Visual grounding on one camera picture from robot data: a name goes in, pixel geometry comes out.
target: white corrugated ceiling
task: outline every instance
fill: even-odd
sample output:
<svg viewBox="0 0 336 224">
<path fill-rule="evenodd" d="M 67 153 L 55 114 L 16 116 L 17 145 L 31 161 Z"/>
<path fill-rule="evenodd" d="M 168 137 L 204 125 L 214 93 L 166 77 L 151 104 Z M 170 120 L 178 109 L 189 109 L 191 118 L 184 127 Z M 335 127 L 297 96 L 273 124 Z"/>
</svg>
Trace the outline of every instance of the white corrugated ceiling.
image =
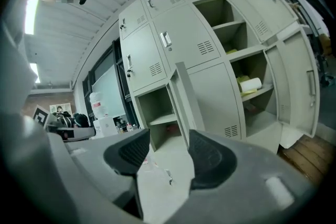
<svg viewBox="0 0 336 224">
<path fill-rule="evenodd" d="M 39 1 L 35 34 L 26 35 L 25 44 L 41 83 L 69 84 L 99 29 L 127 1 L 87 0 L 82 6 Z"/>
</svg>

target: locker handle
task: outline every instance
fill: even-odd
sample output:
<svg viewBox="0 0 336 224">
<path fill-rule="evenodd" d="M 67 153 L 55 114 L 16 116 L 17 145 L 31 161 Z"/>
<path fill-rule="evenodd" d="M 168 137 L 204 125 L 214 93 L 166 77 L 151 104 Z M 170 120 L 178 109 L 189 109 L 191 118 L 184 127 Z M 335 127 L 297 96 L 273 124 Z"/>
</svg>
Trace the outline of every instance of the locker handle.
<svg viewBox="0 0 336 224">
<path fill-rule="evenodd" d="M 161 33 L 160 36 L 161 36 L 161 40 L 162 40 L 162 42 L 163 42 L 163 46 L 164 46 L 165 48 L 166 48 L 166 47 L 169 47 L 169 46 L 172 44 L 172 41 L 170 40 L 167 31 Z"/>
<path fill-rule="evenodd" d="M 316 89 L 315 89 L 315 78 L 314 78 L 314 71 L 310 70 L 307 71 L 308 81 L 309 81 L 309 94 L 311 96 L 316 95 Z"/>
<path fill-rule="evenodd" d="M 128 63 L 128 69 L 131 69 L 133 67 L 132 60 L 131 60 L 131 55 L 127 55 L 127 63 Z"/>
</svg>

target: ceiling light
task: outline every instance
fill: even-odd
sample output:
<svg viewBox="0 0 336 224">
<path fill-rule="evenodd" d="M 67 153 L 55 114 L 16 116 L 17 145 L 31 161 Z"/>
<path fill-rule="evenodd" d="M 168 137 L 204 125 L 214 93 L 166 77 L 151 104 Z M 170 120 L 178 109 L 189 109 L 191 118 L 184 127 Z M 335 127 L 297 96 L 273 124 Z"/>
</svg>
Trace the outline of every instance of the ceiling light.
<svg viewBox="0 0 336 224">
<path fill-rule="evenodd" d="M 31 63 L 30 64 L 30 68 L 32 69 L 32 71 L 37 75 L 37 80 L 35 81 L 35 83 L 41 83 L 40 82 L 40 78 L 38 76 L 38 72 L 37 72 L 37 64 L 35 63 Z"/>
<path fill-rule="evenodd" d="M 28 0 L 26 6 L 25 33 L 34 34 L 35 15 L 38 0 Z"/>
</svg>

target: white roll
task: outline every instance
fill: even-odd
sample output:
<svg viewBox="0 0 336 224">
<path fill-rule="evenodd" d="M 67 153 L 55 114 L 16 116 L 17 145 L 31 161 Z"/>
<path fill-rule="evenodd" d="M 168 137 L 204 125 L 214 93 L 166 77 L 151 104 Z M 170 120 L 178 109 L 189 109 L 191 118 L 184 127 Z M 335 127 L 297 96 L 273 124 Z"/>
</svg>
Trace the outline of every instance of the white roll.
<svg viewBox="0 0 336 224">
<path fill-rule="evenodd" d="M 255 79 L 250 79 L 247 81 L 243 81 L 239 84 L 239 89 L 240 92 L 247 92 L 250 90 L 254 90 L 254 89 L 260 89 L 263 85 L 261 84 L 261 80 L 259 78 L 255 78 Z"/>
</svg>

